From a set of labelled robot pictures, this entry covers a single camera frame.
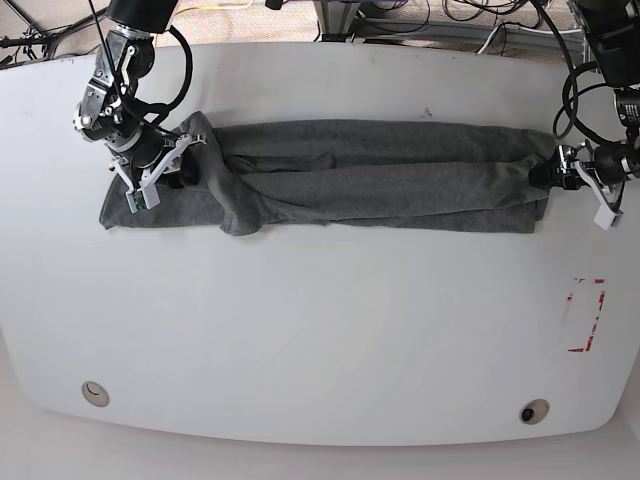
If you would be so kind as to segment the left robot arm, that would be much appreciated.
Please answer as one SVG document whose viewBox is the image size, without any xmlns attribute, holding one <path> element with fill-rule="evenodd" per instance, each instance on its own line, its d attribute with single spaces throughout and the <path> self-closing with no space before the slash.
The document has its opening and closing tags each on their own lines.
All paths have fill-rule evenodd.
<svg viewBox="0 0 640 480">
<path fill-rule="evenodd" d="M 552 131 L 560 140 L 575 127 L 597 147 L 589 160 L 580 162 L 576 147 L 561 146 L 550 160 L 530 172 L 529 180 L 541 189 L 578 190 L 587 184 L 578 173 L 578 169 L 583 168 L 587 178 L 594 180 L 600 188 L 622 187 L 626 181 L 639 177 L 639 3 L 570 1 L 568 7 L 594 60 L 575 66 L 559 30 L 553 22 L 548 23 L 568 66 L 558 111 L 559 115 L 567 117 L 568 124 L 559 133 L 559 119 L 555 118 Z M 601 85 L 613 91 L 616 115 L 625 128 L 623 140 L 607 140 L 578 119 L 579 98 L 586 92 L 578 88 L 578 77 L 593 69 L 602 74 L 604 82 Z"/>
</svg>

